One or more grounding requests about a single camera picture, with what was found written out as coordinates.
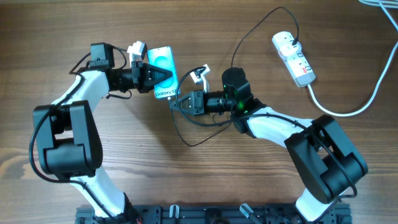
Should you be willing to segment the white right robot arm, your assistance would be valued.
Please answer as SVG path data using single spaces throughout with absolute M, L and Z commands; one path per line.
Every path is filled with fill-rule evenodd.
M 240 133 L 286 148 L 305 186 L 292 204 L 291 222 L 317 223 L 342 199 L 357 196 L 355 185 L 368 165 L 332 116 L 302 119 L 274 111 L 254 97 L 242 68 L 225 70 L 221 81 L 221 91 L 174 94 L 169 108 L 197 126 L 204 124 L 191 116 L 229 112 L 226 123 Z

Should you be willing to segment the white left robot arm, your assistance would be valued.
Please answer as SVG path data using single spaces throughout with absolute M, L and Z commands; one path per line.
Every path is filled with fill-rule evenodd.
M 125 93 L 136 89 L 148 93 L 173 77 L 173 73 L 143 61 L 147 52 L 143 42 L 119 49 L 129 68 L 115 67 L 116 50 L 117 47 L 104 42 L 91 44 L 86 65 L 75 65 L 70 70 L 75 76 L 73 85 L 51 104 L 35 108 L 29 160 L 41 179 L 78 189 L 93 207 L 95 221 L 139 223 L 140 214 L 102 165 L 103 147 L 93 111 L 113 91 Z

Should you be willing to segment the Galaxy smartphone cyan screen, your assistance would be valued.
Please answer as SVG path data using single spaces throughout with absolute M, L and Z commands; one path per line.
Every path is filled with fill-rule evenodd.
M 165 46 L 149 49 L 147 58 L 148 63 L 156 67 L 154 70 L 155 80 L 163 79 L 172 73 L 170 77 L 154 85 L 155 98 L 159 100 L 174 96 L 178 86 L 178 78 L 172 48 Z

